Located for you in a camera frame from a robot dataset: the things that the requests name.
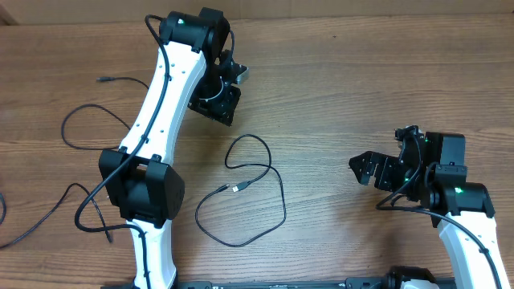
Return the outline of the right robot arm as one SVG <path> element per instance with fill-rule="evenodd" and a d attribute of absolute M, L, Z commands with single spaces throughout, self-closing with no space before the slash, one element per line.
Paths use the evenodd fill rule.
<path fill-rule="evenodd" d="M 375 188 L 388 193 L 377 210 L 430 216 L 454 278 L 439 281 L 427 269 L 394 267 L 382 287 L 508 288 L 491 197 L 485 185 L 467 181 L 464 135 L 411 125 L 396 129 L 394 138 L 398 156 L 367 151 L 351 158 L 349 167 L 360 184 L 373 178 Z"/>

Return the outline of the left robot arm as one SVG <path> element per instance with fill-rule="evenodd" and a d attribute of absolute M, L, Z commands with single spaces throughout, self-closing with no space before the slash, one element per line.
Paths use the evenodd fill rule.
<path fill-rule="evenodd" d="M 185 182 L 173 169 L 177 135 L 187 109 L 231 125 L 247 67 L 225 49 L 233 36 L 223 12 L 172 11 L 156 32 L 156 70 L 141 110 L 118 149 L 105 149 L 99 169 L 110 202 L 133 236 L 137 273 L 130 288 L 171 288 L 171 225 Z"/>

